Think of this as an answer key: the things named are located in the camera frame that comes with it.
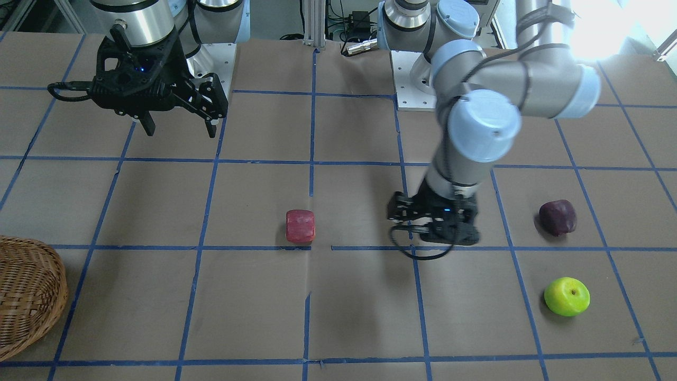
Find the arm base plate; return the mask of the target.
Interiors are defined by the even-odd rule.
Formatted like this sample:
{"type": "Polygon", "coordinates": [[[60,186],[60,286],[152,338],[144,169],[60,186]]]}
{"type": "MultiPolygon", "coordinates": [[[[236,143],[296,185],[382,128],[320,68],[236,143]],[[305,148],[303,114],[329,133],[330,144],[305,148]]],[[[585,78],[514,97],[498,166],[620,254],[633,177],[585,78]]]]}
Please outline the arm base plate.
{"type": "Polygon", "coordinates": [[[437,97],[431,87],[431,64],[423,53],[391,51],[391,65],[397,107],[404,111],[433,111],[437,97]]]}
{"type": "Polygon", "coordinates": [[[196,80],[204,81],[216,74],[227,99],[230,98],[234,77],[235,56],[239,46],[235,43],[203,44],[186,58],[189,72],[196,80]]]}

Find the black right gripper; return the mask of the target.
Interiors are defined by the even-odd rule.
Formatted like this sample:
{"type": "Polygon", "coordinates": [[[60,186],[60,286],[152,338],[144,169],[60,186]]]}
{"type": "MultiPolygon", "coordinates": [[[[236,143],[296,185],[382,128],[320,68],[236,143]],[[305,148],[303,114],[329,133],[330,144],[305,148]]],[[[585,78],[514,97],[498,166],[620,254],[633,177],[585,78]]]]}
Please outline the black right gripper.
{"type": "Polygon", "coordinates": [[[95,76],[87,89],[97,106],[137,119],[148,137],[155,133],[152,112],[182,107],[200,116],[208,136],[216,137],[218,119],[227,116],[227,97],[218,75],[194,79],[175,28],[147,47],[133,47],[120,24],[109,33],[98,48],[95,76]]]}

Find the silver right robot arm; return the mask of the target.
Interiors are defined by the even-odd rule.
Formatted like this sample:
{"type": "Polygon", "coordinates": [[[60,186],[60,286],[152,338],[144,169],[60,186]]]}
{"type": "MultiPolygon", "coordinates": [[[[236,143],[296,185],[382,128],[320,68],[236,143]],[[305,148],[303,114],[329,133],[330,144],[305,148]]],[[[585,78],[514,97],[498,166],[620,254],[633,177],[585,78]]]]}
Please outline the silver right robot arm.
{"type": "Polygon", "coordinates": [[[246,42],[249,1],[92,1],[108,29],[87,95],[97,106],[155,132],[152,112],[181,107],[213,138],[227,116],[227,91],[210,47],[246,42]]]}

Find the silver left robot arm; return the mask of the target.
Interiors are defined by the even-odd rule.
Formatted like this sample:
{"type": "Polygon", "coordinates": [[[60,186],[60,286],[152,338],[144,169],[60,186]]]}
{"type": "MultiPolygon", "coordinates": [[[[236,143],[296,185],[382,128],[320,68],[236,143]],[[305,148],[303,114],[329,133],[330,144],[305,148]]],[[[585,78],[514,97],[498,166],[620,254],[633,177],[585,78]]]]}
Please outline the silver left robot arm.
{"type": "Polygon", "coordinates": [[[430,64],[442,129],[416,195],[389,201],[389,235],[476,244],[477,188],[513,146],[522,118],[581,118],[599,101],[599,75],[569,46],[577,16],[569,1],[517,1],[518,47],[488,57],[473,40],[480,17],[468,2],[383,1],[378,12],[379,48],[419,52],[430,64]]]}

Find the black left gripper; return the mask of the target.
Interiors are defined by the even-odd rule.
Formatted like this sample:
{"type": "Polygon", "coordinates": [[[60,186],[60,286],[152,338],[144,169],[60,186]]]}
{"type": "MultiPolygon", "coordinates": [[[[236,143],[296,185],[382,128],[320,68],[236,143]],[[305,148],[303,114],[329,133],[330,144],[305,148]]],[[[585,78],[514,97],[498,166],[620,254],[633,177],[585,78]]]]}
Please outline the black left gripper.
{"type": "Polygon", "coordinates": [[[388,232],[393,244],[393,231],[409,231],[426,242],[472,246],[480,241],[475,225],[477,197],[453,195],[445,198],[435,193],[426,181],[414,197],[394,192],[387,204],[387,219],[396,222],[388,232]]]}

